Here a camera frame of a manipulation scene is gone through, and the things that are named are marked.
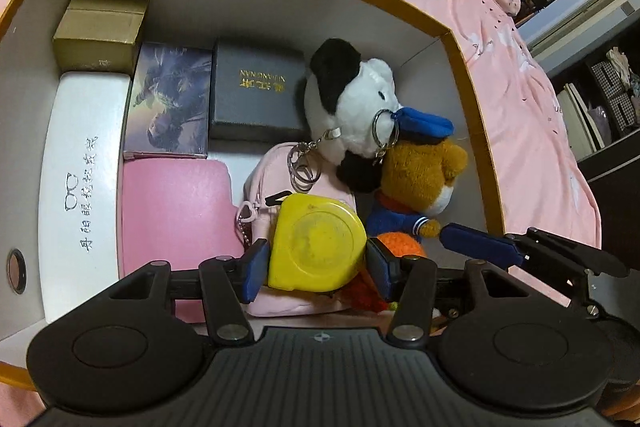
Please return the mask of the black gift box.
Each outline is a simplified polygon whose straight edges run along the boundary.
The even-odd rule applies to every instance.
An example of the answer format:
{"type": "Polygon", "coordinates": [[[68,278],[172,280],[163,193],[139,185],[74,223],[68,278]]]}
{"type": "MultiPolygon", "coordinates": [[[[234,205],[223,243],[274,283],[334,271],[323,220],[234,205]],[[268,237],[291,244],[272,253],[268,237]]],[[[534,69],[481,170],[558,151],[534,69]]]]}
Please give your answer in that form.
{"type": "Polygon", "coordinates": [[[209,138],[277,144],[308,136],[304,54],[241,39],[213,48],[209,138]]]}

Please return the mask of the orange cardboard storage box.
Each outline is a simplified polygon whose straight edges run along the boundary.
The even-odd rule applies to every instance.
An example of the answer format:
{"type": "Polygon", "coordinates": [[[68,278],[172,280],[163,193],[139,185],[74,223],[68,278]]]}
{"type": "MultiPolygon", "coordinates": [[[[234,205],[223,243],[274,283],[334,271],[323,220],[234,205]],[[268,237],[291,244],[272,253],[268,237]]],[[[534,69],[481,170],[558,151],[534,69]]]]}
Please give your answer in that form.
{"type": "MultiPolygon", "coordinates": [[[[52,48],[70,0],[10,0],[1,13],[1,254],[20,253],[26,287],[1,286],[1,373],[26,377],[44,325],[38,270],[41,161],[60,72],[52,48]]],[[[498,178],[462,41],[442,9],[413,0],[149,0],[150,38],[209,48],[222,35],[314,52],[329,37],[385,60],[404,103],[449,118],[470,155],[446,218],[504,231],[498,178]]]]}

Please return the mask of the gold small box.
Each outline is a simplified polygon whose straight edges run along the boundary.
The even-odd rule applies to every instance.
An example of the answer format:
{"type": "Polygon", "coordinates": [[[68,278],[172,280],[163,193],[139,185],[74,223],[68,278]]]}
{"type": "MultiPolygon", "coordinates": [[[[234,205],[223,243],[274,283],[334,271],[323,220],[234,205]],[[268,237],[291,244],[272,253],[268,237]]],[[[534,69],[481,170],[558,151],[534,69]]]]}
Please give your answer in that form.
{"type": "Polygon", "coordinates": [[[148,5],[148,0],[70,0],[52,38],[60,71],[131,76],[148,5]]]}

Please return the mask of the pink rectangular case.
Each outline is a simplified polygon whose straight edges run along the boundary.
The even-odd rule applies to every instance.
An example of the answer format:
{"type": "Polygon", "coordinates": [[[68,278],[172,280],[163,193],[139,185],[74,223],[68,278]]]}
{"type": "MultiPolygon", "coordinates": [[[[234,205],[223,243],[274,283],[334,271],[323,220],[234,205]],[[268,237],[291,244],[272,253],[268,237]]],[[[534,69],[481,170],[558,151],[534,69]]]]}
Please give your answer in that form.
{"type": "Polygon", "coordinates": [[[231,178],[218,160],[143,158],[125,162],[118,264],[122,277],[154,260],[195,270],[216,256],[244,254],[231,178]]]}

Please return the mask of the white glasses case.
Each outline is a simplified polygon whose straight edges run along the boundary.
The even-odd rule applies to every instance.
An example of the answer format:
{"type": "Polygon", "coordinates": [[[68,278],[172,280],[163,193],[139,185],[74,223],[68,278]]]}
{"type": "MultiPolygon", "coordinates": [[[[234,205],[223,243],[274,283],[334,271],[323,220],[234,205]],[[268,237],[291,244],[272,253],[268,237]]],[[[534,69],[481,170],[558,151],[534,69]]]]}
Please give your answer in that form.
{"type": "Polygon", "coordinates": [[[42,158],[38,262],[51,323],[118,279],[117,193],[130,77],[66,72],[42,158]]]}

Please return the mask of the panda plush keychain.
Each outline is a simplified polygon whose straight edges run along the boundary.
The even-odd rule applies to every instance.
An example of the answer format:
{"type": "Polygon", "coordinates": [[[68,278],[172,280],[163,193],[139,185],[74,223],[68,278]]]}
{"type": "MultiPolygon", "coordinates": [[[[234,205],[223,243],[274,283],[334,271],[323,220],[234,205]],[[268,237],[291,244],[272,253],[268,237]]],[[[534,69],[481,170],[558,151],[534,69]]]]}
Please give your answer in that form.
{"type": "Polygon", "coordinates": [[[310,140],[288,154],[296,190],[310,191],[326,161],[350,191],[381,186],[383,159],[398,140],[394,114],[401,109],[390,65],[365,60],[348,41],[329,38],[309,62],[304,113],[310,140]]]}

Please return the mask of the dark shelf with items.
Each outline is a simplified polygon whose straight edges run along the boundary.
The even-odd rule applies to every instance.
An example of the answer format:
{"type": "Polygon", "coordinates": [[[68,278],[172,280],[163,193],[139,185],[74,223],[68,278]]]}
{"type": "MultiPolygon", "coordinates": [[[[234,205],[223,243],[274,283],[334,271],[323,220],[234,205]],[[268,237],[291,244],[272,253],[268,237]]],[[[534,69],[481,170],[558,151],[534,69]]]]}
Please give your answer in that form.
{"type": "Polygon", "coordinates": [[[578,160],[598,204],[602,248],[627,260],[639,254],[639,121],[614,66],[593,52],[552,77],[556,92],[572,86],[600,135],[611,142],[578,160]]]}

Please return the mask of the orange crochet ball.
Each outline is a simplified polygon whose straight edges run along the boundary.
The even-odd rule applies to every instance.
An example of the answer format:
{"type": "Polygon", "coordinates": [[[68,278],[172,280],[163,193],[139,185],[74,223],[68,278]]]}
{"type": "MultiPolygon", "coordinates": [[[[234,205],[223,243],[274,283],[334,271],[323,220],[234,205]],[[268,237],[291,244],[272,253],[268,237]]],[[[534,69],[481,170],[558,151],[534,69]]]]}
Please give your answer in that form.
{"type": "Polygon", "coordinates": [[[376,238],[395,256],[426,258],[421,243],[404,232],[385,232],[376,238]]]}

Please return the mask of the pink small pouch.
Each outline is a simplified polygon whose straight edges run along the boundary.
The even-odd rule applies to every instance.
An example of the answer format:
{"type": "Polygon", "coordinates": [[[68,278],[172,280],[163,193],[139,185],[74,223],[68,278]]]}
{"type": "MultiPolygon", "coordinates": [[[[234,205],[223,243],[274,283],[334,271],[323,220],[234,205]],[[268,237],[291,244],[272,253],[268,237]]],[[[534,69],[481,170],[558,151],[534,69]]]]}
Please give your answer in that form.
{"type": "MultiPolygon", "coordinates": [[[[310,195],[329,197],[356,209],[356,198],[335,174],[335,167],[317,153],[305,167],[303,182],[292,182],[288,171],[288,154],[293,142],[271,147],[244,184],[244,200],[236,213],[236,225],[245,235],[245,243],[257,239],[273,239],[279,208],[269,206],[266,199],[283,191],[297,193],[304,186],[310,195]]],[[[308,291],[278,291],[263,287],[254,301],[246,306],[252,317],[296,317],[346,310],[348,303],[340,294],[314,294],[308,291]]]]}

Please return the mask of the illustrated purple card box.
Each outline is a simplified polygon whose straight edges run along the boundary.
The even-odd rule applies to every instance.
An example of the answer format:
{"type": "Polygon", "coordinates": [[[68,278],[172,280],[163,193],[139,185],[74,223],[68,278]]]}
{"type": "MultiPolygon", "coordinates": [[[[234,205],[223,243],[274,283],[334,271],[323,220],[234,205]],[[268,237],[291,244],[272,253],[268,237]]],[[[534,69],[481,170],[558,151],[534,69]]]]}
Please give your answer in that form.
{"type": "Polygon", "coordinates": [[[209,50],[143,43],[127,112],[124,157],[205,157],[211,81],[209,50]]]}

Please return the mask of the red panda sailor plush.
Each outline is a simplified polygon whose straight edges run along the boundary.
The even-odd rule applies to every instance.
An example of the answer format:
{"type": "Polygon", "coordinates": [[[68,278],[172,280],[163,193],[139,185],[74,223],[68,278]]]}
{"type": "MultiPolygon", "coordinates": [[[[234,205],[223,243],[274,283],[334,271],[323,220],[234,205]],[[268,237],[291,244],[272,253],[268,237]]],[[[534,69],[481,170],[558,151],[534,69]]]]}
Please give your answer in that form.
{"type": "MultiPolygon", "coordinates": [[[[458,176],[468,167],[466,150],[450,136],[450,120],[403,107],[394,114],[398,140],[385,154],[381,186],[364,227],[368,238],[385,232],[404,232],[421,243],[434,239],[442,226],[437,217],[450,203],[458,176]]],[[[409,263],[420,257],[401,257],[400,293],[408,277],[409,263]]],[[[361,310],[383,310],[387,303],[376,290],[369,272],[345,287],[347,300],[361,310]]]]}

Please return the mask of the yellow tape measure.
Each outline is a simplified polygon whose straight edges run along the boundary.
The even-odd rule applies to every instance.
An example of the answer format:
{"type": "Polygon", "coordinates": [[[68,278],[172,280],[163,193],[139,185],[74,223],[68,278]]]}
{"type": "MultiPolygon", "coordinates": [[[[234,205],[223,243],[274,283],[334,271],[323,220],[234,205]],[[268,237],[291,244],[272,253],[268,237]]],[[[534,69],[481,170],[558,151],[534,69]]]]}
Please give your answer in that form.
{"type": "Polygon", "coordinates": [[[366,243],[366,230],[349,205],[288,195],[278,211],[267,285],[279,291],[338,291],[359,272],[366,243]]]}

